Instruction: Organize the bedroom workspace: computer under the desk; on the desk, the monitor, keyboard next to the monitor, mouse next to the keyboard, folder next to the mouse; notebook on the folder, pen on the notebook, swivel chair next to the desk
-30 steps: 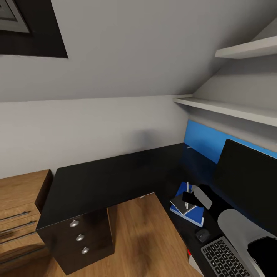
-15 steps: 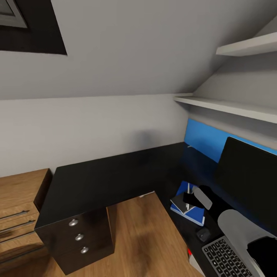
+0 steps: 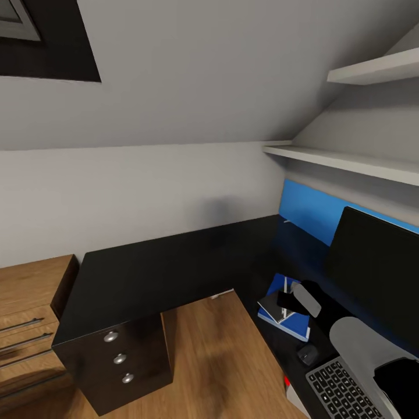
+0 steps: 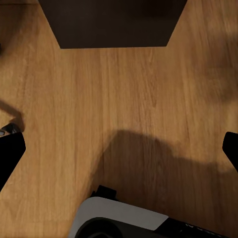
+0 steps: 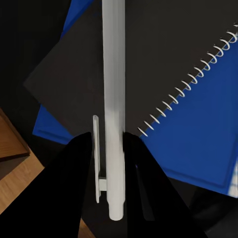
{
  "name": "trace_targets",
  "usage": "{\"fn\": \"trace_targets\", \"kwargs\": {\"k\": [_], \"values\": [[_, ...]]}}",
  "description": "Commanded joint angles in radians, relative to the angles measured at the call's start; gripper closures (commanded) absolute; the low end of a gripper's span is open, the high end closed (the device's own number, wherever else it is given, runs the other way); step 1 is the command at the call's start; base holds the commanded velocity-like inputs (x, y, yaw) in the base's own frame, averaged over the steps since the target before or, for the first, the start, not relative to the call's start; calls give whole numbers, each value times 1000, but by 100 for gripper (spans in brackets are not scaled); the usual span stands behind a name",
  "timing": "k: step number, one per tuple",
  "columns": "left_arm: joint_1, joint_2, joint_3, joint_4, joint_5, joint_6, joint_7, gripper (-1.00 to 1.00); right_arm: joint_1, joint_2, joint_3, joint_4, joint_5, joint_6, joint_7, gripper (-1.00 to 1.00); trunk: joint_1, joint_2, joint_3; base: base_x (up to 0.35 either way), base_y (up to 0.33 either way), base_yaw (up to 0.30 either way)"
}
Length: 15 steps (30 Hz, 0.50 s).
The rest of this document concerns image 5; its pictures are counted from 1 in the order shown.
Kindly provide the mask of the folder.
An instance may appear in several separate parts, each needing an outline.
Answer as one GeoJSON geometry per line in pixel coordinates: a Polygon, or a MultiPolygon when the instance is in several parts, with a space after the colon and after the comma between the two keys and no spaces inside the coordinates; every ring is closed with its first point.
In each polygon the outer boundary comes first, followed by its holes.
{"type": "MultiPolygon", "coordinates": [[[[61,38],[94,0],[72,0],[61,38]]],[[[238,38],[140,137],[168,178],[238,198],[238,38]]],[[[42,105],[33,135],[73,136],[42,105]]]]}

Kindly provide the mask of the notebook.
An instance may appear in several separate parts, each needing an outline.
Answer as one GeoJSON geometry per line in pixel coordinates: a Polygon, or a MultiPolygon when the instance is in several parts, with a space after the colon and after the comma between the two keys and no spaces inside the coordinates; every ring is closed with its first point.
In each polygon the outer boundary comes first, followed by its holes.
{"type": "MultiPolygon", "coordinates": [[[[106,170],[102,0],[94,0],[22,83],[71,134],[98,116],[106,170]]],[[[238,0],[125,0],[125,129],[141,137],[238,38],[238,0]],[[227,47],[226,47],[227,46],[227,47]]],[[[94,158],[95,159],[95,158],[94,158]]]]}

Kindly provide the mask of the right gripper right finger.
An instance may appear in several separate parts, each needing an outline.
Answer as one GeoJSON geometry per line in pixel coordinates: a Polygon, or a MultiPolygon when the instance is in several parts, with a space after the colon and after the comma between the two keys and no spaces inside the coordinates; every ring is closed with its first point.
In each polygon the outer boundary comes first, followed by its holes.
{"type": "Polygon", "coordinates": [[[128,238],[208,238],[144,141],[124,134],[128,238]],[[155,221],[144,219],[138,167],[155,221]]]}

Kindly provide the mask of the pen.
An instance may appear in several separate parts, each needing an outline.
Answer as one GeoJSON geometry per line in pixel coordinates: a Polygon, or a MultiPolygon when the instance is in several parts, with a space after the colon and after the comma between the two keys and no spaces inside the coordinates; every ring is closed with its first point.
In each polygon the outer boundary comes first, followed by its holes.
{"type": "Polygon", "coordinates": [[[109,217],[123,218],[125,196],[125,0],[102,0],[106,177],[100,175],[98,116],[93,115],[96,200],[107,191],[109,217]]]}

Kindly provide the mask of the mouse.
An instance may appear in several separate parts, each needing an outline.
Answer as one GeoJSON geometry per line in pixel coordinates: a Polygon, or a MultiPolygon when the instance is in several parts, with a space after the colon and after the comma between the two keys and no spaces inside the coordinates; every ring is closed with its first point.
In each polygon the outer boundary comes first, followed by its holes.
{"type": "Polygon", "coordinates": [[[238,198],[218,193],[192,214],[208,238],[238,238],[238,198]]]}

